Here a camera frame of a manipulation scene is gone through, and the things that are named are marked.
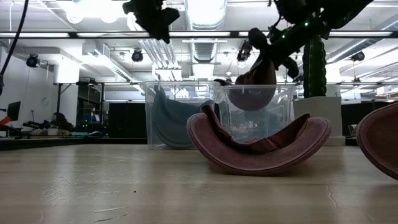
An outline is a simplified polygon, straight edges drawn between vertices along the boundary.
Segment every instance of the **table surface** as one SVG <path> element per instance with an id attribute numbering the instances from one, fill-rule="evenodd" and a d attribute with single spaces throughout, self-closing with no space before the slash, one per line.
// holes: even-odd
<path id="1" fill-rule="evenodd" d="M 276 177 L 198 151 L 77 145 L 0 152 L 0 223 L 398 223 L 398 181 L 357 147 L 324 147 Z"/>

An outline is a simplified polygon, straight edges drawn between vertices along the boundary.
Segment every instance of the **red object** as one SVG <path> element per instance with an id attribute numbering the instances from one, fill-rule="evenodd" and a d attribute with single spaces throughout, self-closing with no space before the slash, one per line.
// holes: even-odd
<path id="1" fill-rule="evenodd" d="M 398 103 L 368 114 L 356 128 L 363 154 L 379 170 L 398 180 Z"/>
<path id="2" fill-rule="evenodd" d="M 199 151 L 230 174 L 274 175 L 305 161 L 328 139 L 331 124 L 324 118 L 304 115 L 277 134 L 238 143 L 222 127 L 211 108 L 188 120 L 188 133 Z"/>
<path id="3" fill-rule="evenodd" d="M 12 119 L 10 117 L 5 117 L 4 119 L 2 119 L 0 121 L 0 124 L 1 125 L 6 125 L 6 124 L 10 123 L 11 121 L 12 121 Z"/>

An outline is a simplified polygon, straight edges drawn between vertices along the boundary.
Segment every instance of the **green cactus plant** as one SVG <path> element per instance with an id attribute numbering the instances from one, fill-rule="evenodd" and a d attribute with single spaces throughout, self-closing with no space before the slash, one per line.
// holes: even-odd
<path id="1" fill-rule="evenodd" d="M 325 44 L 320 35 L 317 35 L 304 47 L 304 98 L 326 96 L 325 57 Z"/>

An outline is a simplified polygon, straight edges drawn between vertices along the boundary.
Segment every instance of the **transparent storage container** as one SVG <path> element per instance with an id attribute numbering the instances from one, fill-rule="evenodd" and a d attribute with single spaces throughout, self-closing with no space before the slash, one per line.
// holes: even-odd
<path id="1" fill-rule="evenodd" d="M 231 85 L 219 88 L 220 121 L 237 142 L 271 136 L 290 124 L 294 86 Z"/>
<path id="2" fill-rule="evenodd" d="M 143 82 L 147 137 L 150 149 L 195 149 L 187 132 L 187 120 L 200 107 L 214 108 L 217 82 Z"/>

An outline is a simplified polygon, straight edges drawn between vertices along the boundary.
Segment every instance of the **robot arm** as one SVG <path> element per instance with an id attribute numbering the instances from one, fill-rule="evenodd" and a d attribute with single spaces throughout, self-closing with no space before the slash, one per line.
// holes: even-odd
<path id="1" fill-rule="evenodd" d="M 289 55 L 298 52 L 310 39 L 321 35 L 327 39 L 332 29 L 347 25 L 373 0 L 273 0 L 280 14 L 277 23 L 269 28 L 271 43 L 257 28 L 249 31 L 250 44 L 260 50 L 260 56 L 251 68 L 255 71 L 271 60 L 280 65 L 296 67 Z M 170 42 L 169 25 L 179 18 L 176 9 L 162 9 L 163 0 L 130 0 L 123 4 L 126 14 L 134 13 L 137 23 L 156 39 Z M 281 19 L 294 24 L 284 30 L 276 25 Z"/>
<path id="2" fill-rule="evenodd" d="M 297 52 L 315 35 L 327 39 L 332 29 L 340 29 L 347 25 L 372 1 L 274 0 L 280 16 L 294 26 L 285 30 L 278 30 L 276 26 L 270 27 L 271 44 L 263 50 L 270 55 L 277 68 L 289 55 Z M 249 40 L 255 43 L 253 45 L 255 47 L 259 42 L 264 42 L 258 30 L 249 33 Z"/>

